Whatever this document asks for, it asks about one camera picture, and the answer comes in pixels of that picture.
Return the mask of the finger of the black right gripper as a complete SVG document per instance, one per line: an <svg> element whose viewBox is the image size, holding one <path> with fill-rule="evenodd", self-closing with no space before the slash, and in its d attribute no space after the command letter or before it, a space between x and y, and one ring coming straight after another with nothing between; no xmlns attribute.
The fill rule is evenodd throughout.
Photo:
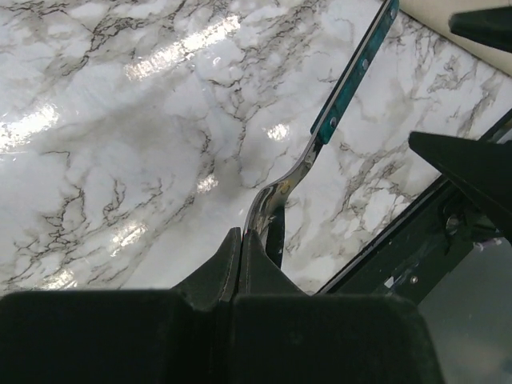
<svg viewBox="0 0 512 384"><path fill-rule="evenodd" d="M511 40L511 4L459 11L448 26L452 34L470 40Z"/></svg>
<svg viewBox="0 0 512 384"><path fill-rule="evenodd" d="M414 131L408 143L511 240L510 141L493 143Z"/></svg>

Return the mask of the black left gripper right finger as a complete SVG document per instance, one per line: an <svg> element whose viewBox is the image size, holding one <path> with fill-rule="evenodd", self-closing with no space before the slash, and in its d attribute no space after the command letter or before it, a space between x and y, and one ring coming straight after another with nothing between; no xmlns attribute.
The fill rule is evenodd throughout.
<svg viewBox="0 0 512 384"><path fill-rule="evenodd" d="M395 296L301 292L242 239L221 383L441 383L416 306Z"/></svg>

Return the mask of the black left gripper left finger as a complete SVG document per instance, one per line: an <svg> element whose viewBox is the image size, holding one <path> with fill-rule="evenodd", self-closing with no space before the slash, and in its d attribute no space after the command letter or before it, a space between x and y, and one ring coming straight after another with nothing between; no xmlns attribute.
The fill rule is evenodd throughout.
<svg viewBox="0 0 512 384"><path fill-rule="evenodd" d="M37 290L1 300L4 383L204 382L226 344L242 237L164 290Z"/></svg>

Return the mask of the beige cloth napkin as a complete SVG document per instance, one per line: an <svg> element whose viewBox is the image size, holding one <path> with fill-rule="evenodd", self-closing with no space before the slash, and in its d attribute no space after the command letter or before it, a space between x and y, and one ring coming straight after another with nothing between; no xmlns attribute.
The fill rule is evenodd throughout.
<svg viewBox="0 0 512 384"><path fill-rule="evenodd" d="M510 1L402 1L401 8L428 26L511 52Z"/></svg>

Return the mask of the green handled metal spoon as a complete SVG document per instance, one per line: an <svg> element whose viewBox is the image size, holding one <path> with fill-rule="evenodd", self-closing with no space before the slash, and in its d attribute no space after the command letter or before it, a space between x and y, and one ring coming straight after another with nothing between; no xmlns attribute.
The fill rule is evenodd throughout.
<svg viewBox="0 0 512 384"><path fill-rule="evenodd" d="M249 209L244 231L255 232L267 257L282 265L285 243L285 205L333 136L370 64L399 11L399 0L385 0L348 61L310 128L310 140L296 163L283 176L258 192Z"/></svg>

